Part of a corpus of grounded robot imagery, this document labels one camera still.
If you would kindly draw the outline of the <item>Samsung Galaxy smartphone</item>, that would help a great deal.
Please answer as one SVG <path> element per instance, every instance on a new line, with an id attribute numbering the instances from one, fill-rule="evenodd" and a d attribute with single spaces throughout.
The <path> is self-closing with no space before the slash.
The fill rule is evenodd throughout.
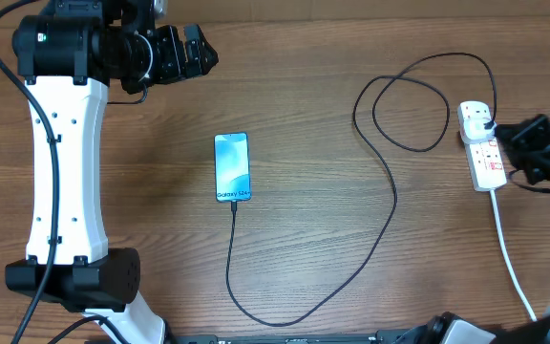
<path id="1" fill-rule="evenodd" d="M 252 192 L 248 135 L 245 132 L 216 135 L 214 155 L 217 201 L 249 201 Z"/>

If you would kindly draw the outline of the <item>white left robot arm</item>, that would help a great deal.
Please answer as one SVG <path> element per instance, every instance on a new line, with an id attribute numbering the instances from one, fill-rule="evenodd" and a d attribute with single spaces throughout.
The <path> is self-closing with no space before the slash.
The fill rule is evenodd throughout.
<path id="1" fill-rule="evenodd" d="M 7 287 L 95 322 L 115 343 L 171 343 L 168 323 L 139 291 L 140 261 L 112 248 L 100 206 L 100 139 L 109 87 L 135 103 L 155 85 L 206 75 L 218 54 L 201 28 L 157 20 L 163 1 L 50 1 L 12 36 L 6 75 L 30 104 L 34 201 L 22 259 Z"/>

